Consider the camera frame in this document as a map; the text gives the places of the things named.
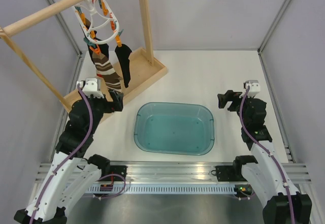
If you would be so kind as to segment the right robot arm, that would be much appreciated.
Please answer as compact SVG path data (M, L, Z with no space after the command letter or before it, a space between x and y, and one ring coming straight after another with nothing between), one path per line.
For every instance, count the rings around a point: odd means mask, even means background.
M251 154L234 159L232 175L250 184L263 207L264 223L309 223L312 201L298 190L279 162L265 126L266 102L233 90L217 97L220 109L230 103L228 111L239 116L241 137Z

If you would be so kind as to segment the black sock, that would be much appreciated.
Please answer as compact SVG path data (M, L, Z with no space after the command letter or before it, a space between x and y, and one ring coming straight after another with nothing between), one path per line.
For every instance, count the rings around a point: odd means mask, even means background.
M129 56L131 55L131 53L132 50L126 44L121 44L120 47L117 46L115 48L115 54L118 58L121 67L125 88L129 87L129 82L131 80L131 73L130 73L130 66L129 66L130 64Z

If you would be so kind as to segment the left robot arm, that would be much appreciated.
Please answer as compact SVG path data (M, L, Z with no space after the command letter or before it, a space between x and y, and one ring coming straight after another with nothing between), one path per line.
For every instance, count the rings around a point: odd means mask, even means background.
M114 177L125 180L111 172L109 159L94 154L87 159L78 177L68 183L84 160L103 115L123 110L123 94L112 89L109 91L111 101L105 95L96 97L95 92L86 95L81 88L78 93L81 99L72 105L41 188L28 207L15 213L14 220L18 223L66 223L74 206L95 182Z

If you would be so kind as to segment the brown striped sock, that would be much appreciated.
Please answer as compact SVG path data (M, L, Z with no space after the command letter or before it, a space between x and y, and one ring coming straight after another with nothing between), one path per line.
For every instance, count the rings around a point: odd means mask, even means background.
M97 76L103 78L106 87L117 91L117 93L121 93L122 78L116 73L109 59L102 53L93 53L91 55L91 60L95 65Z

